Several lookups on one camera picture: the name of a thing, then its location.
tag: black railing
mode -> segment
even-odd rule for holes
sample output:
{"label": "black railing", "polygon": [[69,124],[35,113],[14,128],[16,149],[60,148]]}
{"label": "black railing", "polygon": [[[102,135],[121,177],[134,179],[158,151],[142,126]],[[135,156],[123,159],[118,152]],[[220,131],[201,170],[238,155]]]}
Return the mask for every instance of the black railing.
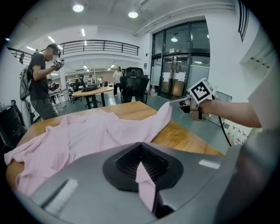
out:
{"label": "black railing", "polygon": [[78,40],[59,44],[63,49],[61,55],[82,51],[113,51],[125,54],[138,55],[139,47],[109,40]]}
{"label": "black railing", "polygon": [[31,58],[32,58],[32,54],[28,53],[28,52],[24,52],[24,51],[20,51],[20,50],[16,50],[14,48],[10,48],[8,47],[8,49],[10,50],[10,52],[12,53],[12,55],[21,62],[22,59],[22,64],[23,65],[29,65]]}
{"label": "black railing", "polygon": [[248,26],[248,21],[249,21],[249,9],[241,2],[241,0],[239,0],[238,3],[239,3],[238,33],[240,33],[241,41],[243,42]]}

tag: black bag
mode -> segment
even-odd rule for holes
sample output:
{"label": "black bag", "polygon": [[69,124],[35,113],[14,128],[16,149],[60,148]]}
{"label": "black bag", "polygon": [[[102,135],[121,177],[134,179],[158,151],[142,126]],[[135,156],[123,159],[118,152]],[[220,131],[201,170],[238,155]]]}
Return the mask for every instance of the black bag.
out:
{"label": "black bag", "polygon": [[89,91],[96,90],[96,89],[98,89],[98,85],[91,84],[91,85],[88,85],[85,89],[83,89],[82,92],[89,92]]}

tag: round wooden table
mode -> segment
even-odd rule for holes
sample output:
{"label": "round wooden table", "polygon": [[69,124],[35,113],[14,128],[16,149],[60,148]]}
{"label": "round wooden table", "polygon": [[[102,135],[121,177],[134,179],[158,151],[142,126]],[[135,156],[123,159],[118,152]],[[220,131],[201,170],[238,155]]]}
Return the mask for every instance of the round wooden table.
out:
{"label": "round wooden table", "polygon": [[88,107],[88,109],[91,109],[91,103],[90,103],[88,97],[91,96],[93,107],[97,108],[97,102],[96,102],[95,95],[100,93],[101,94],[102,105],[105,107],[104,93],[105,92],[109,92],[109,91],[111,91],[113,89],[114,89],[113,87],[101,87],[99,89],[88,91],[88,92],[82,92],[82,90],[80,90],[80,91],[72,93],[72,96],[73,97],[84,96],[86,98],[86,100],[87,100],[87,107]]}

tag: ceiling pipe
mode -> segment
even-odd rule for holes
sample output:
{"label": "ceiling pipe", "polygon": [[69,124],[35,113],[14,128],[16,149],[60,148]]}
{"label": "ceiling pipe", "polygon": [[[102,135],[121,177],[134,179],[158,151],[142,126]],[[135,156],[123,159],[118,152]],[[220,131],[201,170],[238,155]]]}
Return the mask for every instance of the ceiling pipe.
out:
{"label": "ceiling pipe", "polygon": [[151,28],[153,28],[155,25],[170,19],[172,17],[179,16],[184,13],[189,13],[189,12],[198,12],[198,11],[203,11],[203,10],[224,10],[224,11],[234,11],[234,6],[231,3],[226,3],[226,2],[212,2],[212,3],[200,3],[200,4],[195,4],[191,6],[186,6],[174,11],[171,11],[165,15],[162,15],[152,22],[148,23],[144,27],[142,27],[138,32],[136,32],[134,35],[135,36],[140,36],[141,34],[147,32]]}

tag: wooden table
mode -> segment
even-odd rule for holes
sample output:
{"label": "wooden table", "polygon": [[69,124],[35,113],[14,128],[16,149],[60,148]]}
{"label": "wooden table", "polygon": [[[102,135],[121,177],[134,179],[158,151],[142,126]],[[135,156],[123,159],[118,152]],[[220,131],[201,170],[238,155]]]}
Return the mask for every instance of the wooden table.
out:
{"label": "wooden table", "polygon": [[[147,106],[146,104],[140,101],[137,101],[85,110],[73,113],[72,115],[94,115],[97,114],[99,110],[103,110],[105,112],[114,112],[120,119],[127,120],[143,120],[157,113],[156,110],[152,109],[151,107]],[[22,137],[18,146],[46,132],[46,126],[58,126],[61,123],[64,116],[65,115],[33,124]],[[209,146],[204,140],[190,133],[188,130],[186,130],[185,128],[173,121],[170,121],[168,125],[165,126],[165,128],[152,140],[152,143],[187,152],[222,156],[222,154],[219,151]],[[18,163],[15,160],[13,160],[8,165],[6,179],[11,188],[16,189],[15,178],[23,170],[24,163],[22,162]]]}
{"label": "wooden table", "polygon": [[93,107],[97,108],[97,102],[96,102],[95,95],[101,93],[102,105],[105,107],[104,93],[105,92],[109,92],[109,91],[111,91],[113,89],[114,89],[113,87],[101,87],[99,89],[92,90],[92,91],[89,91],[89,92],[82,92],[82,90],[81,90],[81,91],[77,91],[77,92],[72,93],[72,96],[73,97],[84,96],[86,98],[86,100],[87,100],[87,107],[88,107],[88,109],[91,109],[91,103],[89,102],[89,98],[88,97],[91,96]]}

